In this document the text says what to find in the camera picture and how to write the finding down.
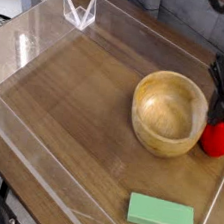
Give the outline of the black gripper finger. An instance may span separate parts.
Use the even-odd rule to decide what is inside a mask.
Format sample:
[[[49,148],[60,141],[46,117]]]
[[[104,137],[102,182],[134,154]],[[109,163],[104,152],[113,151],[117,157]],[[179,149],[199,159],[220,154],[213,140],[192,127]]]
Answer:
[[[217,91],[212,94],[207,117],[209,125],[224,123],[224,96]]]

